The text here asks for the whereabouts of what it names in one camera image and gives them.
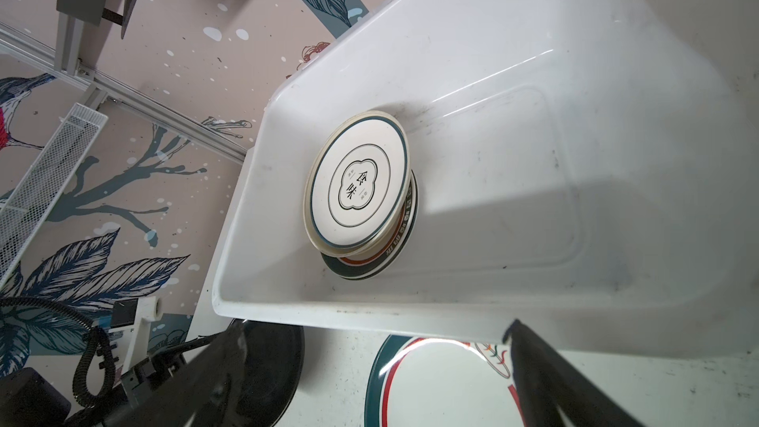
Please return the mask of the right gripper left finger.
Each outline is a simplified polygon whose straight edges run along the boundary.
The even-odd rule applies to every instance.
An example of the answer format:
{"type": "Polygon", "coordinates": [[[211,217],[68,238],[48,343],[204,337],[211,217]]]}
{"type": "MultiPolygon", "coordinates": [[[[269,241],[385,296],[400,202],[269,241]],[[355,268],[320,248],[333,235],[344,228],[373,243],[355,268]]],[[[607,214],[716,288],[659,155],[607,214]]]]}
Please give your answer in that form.
{"type": "Polygon", "coordinates": [[[185,364],[142,405],[168,406],[177,414],[160,414],[145,426],[238,426],[235,405],[246,360],[243,328],[229,326],[208,346],[186,352],[185,364]]]}

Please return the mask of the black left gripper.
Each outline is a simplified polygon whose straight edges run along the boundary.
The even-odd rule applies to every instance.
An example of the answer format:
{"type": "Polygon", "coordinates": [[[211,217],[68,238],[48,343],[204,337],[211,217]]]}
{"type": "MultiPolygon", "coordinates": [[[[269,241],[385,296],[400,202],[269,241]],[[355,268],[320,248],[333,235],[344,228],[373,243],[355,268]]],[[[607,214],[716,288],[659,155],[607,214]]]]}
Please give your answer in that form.
{"type": "Polygon", "coordinates": [[[180,344],[163,347],[138,362],[122,375],[122,389],[131,409],[144,404],[152,394],[168,382],[177,370],[176,361],[186,352],[208,346],[219,334],[202,335],[180,344]]]}

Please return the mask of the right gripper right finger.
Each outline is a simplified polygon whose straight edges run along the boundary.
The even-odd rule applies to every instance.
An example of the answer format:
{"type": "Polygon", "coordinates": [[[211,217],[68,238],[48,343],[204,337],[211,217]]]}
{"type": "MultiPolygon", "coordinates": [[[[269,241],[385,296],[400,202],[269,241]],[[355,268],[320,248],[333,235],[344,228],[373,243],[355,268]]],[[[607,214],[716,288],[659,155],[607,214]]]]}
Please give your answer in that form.
{"type": "Polygon", "coordinates": [[[638,426],[630,413],[520,320],[506,329],[513,377],[527,426],[638,426]]]}

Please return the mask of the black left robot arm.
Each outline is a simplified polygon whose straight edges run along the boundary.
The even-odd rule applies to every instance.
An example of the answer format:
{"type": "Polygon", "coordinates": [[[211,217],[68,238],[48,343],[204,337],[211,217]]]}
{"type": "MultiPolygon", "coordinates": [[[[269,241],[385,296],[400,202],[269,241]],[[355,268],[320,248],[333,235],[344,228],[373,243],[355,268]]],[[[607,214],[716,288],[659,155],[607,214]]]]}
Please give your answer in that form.
{"type": "MultiPolygon", "coordinates": [[[[73,389],[77,394],[78,402],[85,407],[96,410],[108,403],[115,382],[116,358],[113,355],[114,345],[103,328],[84,314],[52,300],[30,297],[3,298],[1,306],[46,308],[84,327],[85,350],[75,373],[73,389]],[[96,355],[104,358],[105,379],[101,391],[93,395],[87,387],[86,375],[96,355]]],[[[167,381],[171,366],[180,367],[185,364],[183,358],[185,352],[207,346],[213,340],[215,340],[213,335],[197,338],[158,352],[149,358],[148,362],[154,365],[160,377],[167,381]]],[[[149,412],[147,404],[142,406],[136,404],[133,393],[134,390],[129,387],[126,390],[126,397],[130,403],[119,405],[115,410],[111,409],[102,420],[114,420],[116,415],[120,414],[117,418],[119,426],[145,426],[148,421],[157,420],[160,414],[179,412],[168,406],[155,406],[153,411],[149,412]]],[[[3,426],[62,426],[69,411],[70,402],[31,368],[21,369],[1,379],[1,424],[3,426]]]]}

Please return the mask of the green red rimmed white plate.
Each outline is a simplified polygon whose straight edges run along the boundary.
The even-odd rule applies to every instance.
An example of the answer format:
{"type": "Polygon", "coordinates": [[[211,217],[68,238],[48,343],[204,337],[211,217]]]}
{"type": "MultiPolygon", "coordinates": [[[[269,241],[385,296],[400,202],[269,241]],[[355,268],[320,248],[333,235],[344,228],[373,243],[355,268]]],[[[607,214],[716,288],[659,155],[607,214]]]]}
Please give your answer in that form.
{"type": "Polygon", "coordinates": [[[326,267],[337,276],[349,281],[361,281],[379,275],[395,262],[405,247],[414,229],[418,209],[418,183],[416,174],[412,171],[403,213],[395,224],[393,237],[380,250],[374,251],[370,257],[364,259],[336,258],[321,253],[320,256],[326,267]]]}

